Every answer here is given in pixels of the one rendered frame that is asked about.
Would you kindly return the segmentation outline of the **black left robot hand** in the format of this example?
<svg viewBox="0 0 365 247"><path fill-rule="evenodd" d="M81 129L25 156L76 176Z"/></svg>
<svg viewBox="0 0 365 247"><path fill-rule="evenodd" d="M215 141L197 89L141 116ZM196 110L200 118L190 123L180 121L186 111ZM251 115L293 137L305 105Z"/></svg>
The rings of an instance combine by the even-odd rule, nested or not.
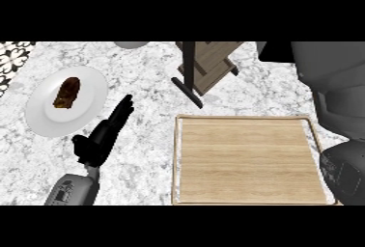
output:
<svg viewBox="0 0 365 247"><path fill-rule="evenodd" d="M109 117L100 121L88 137L75 135L70 139L78 163L97 168L104 162L118 133L134 111L132 96L125 95Z"/></svg>

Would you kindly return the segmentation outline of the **dark brown eggplant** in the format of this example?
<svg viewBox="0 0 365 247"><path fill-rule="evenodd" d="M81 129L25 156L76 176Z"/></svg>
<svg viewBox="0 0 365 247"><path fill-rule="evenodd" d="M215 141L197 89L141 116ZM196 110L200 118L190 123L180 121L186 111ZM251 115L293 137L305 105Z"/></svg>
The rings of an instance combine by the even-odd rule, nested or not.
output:
<svg viewBox="0 0 365 247"><path fill-rule="evenodd" d="M79 91L79 79L76 77L67 77L60 84L60 89L53 102L53 106L56 108L69 109L72 106L72 102L76 98L78 91Z"/></svg>

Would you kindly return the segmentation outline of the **black and wood tiered basket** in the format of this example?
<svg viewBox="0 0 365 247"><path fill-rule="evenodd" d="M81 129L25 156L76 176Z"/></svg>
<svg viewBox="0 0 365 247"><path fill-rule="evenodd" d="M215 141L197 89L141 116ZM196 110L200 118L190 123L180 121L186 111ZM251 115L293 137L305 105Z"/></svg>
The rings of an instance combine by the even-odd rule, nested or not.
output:
<svg viewBox="0 0 365 247"><path fill-rule="evenodd" d="M178 72L183 80L171 78L190 101L202 107L199 97L206 94L223 77L231 73L237 75L237 67L227 56L242 44L242 41L177 41L181 51Z"/></svg>

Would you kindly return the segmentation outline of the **pale wooden tray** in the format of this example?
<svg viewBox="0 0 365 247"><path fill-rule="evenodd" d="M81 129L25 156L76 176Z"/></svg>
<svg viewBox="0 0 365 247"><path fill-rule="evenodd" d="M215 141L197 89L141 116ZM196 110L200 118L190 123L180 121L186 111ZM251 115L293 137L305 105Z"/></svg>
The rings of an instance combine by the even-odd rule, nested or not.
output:
<svg viewBox="0 0 365 247"><path fill-rule="evenodd" d="M308 117L175 116L171 204L335 206Z"/></svg>

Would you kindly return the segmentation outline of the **white oval plate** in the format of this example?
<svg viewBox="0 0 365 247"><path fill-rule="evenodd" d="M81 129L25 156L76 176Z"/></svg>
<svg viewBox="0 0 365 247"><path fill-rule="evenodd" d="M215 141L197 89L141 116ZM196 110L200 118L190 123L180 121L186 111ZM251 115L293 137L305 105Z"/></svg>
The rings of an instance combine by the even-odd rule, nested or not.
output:
<svg viewBox="0 0 365 247"><path fill-rule="evenodd" d="M79 91L69 109L53 105L60 84L67 77L79 79ZM107 95L101 73L90 67L72 67L54 72L39 83L25 106L25 122L44 137L61 137L84 127L100 113Z"/></svg>

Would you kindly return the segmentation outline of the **grey round bowl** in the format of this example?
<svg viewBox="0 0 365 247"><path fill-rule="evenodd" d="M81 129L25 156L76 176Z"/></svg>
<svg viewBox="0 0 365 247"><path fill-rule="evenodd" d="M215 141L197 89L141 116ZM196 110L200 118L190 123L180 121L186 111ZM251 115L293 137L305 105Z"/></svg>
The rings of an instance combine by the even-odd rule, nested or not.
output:
<svg viewBox="0 0 365 247"><path fill-rule="evenodd" d="M149 41L115 41L115 45L124 49L135 49L143 47Z"/></svg>

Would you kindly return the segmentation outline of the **black appliance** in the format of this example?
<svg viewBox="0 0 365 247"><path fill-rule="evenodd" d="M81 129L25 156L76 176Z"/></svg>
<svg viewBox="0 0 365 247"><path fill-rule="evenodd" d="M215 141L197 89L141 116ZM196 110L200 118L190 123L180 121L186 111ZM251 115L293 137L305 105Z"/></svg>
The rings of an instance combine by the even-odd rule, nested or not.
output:
<svg viewBox="0 0 365 247"><path fill-rule="evenodd" d="M292 47L288 41L258 41L257 52L261 62L293 63Z"/></svg>

